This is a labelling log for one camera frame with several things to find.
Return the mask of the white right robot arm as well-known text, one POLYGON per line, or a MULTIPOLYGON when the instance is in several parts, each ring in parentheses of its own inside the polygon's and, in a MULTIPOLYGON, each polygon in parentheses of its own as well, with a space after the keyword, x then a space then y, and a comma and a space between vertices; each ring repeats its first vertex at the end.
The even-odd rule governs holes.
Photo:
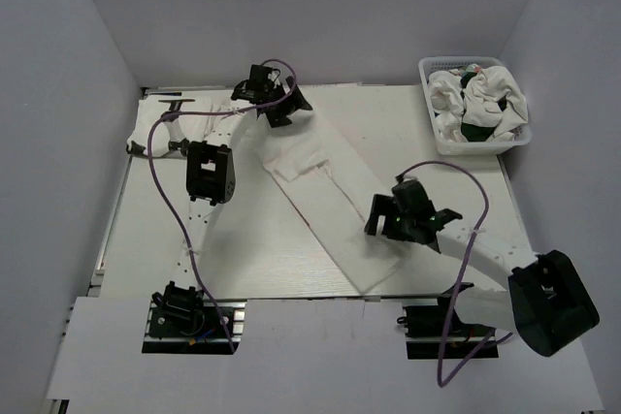
POLYGON ((537 254, 472 228, 460 213, 436 209, 416 179, 397 184, 389 196, 374 195, 365 232, 425 245, 500 285, 485 290, 458 280, 442 293, 438 321, 448 334, 462 334, 472 324, 496 328, 550 357, 600 323, 566 254, 537 254))

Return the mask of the white t-shirt green trim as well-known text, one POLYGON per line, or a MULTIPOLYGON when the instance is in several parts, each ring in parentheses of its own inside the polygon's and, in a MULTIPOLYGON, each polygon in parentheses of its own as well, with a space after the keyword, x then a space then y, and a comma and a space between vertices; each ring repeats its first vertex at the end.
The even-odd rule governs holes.
POLYGON ((409 256, 406 246, 364 232, 374 195, 388 189, 324 115, 281 128, 263 122, 256 140, 265 171, 358 292, 371 291, 409 256))

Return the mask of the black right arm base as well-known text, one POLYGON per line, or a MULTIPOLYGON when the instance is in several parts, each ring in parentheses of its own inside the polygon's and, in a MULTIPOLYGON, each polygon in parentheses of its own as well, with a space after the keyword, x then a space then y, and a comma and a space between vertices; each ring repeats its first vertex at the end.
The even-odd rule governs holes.
MULTIPOLYGON (((441 343, 445 311, 439 305, 409 305, 397 318, 397 326, 405 332, 409 360, 435 360, 441 343)), ((460 360, 467 356, 491 331, 481 325, 462 323, 454 314, 449 325, 444 357, 460 360)))

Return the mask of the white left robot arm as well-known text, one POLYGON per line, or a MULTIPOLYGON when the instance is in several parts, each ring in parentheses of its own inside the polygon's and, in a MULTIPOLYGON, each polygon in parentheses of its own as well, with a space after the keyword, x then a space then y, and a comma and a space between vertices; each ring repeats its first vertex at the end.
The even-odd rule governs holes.
POLYGON ((212 305, 217 301, 199 272, 199 247, 207 239, 222 207, 231 201, 236 189, 234 149, 248 129, 264 116, 272 128, 291 123, 296 111, 312 106, 299 90, 297 74, 285 61, 267 59, 250 67, 248 78, 236 84, 230 104, 217 111, 186 110, 183 99, 169 100, 147 133, 147 163, 151 177, 180 226, 187 258, 181 268, 190 271, 184 286, 195 288, 212 305), (183 220, 165 193, 154 164, 153 140, 158 127, 169 134, 169 149, 185 158, 185 190, 190 209, 183 220))

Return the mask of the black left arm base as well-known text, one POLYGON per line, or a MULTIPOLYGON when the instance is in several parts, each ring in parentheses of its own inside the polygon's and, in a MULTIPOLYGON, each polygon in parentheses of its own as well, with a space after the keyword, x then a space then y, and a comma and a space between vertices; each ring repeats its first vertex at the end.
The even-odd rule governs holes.
POLYGON ((151 296, 142 352, 168 355, 232 355, 245 322, 245 303, 214 306, 205 293, 169 283, 151 296))

